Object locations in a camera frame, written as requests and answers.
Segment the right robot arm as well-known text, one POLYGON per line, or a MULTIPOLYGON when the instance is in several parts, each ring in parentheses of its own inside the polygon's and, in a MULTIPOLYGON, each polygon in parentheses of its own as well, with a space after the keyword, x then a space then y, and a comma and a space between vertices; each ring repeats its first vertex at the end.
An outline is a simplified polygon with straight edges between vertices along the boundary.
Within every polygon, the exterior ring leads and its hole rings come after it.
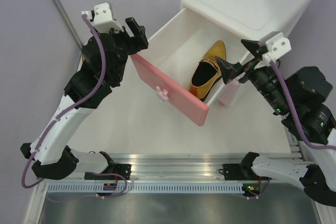
POLYGON ((241 43, 253 58, 245 64, 232 64, 216 57, 223 82, 251 82, 314 159, 311 165, 295 165, 249 152, 239 164, 241 176, 280 180, 322 205, 335 206, 335 118, 324 104, 332 85, 315 66, 303 67, 284 78, 271 54, 284 55, 290 49, 288 42, 282 42, 285 50, 247 39, 241 43))

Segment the light pink drawer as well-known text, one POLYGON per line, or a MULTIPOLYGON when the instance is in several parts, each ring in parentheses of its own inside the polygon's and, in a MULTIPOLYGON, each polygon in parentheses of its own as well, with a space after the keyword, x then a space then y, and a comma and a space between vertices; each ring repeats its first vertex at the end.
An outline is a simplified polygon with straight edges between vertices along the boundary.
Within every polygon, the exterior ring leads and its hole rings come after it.
POLYGON ((225 85, 217 98, 219 105, 220 106, 232 105, 237 98, 237 92, 239 90, 239 87, 240 83, 237 80, 233 80, 227 85, 225 85))

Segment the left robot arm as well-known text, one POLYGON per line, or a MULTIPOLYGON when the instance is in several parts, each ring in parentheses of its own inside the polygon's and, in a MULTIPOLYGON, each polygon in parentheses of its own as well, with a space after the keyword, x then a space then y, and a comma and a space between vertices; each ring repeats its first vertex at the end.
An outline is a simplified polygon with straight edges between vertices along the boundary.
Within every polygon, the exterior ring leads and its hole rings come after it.
POLYGON ((147 49, 149 43, 145 27, 133 17, 125 20, 132 36, 124 26, 121 31, 98 31, 97 25, 83 19, 92 37, 81 49, 82 65, 65 86, 57 111, 39 138, 20 147, 28 159, 27 166, 39 180, 61 180, 72 173, 84 173, 85 179, 108 180, 116 171, 115 162, 106 152, 79 152, 68 142, 112 88, 120 86, 128 57, 147 49))

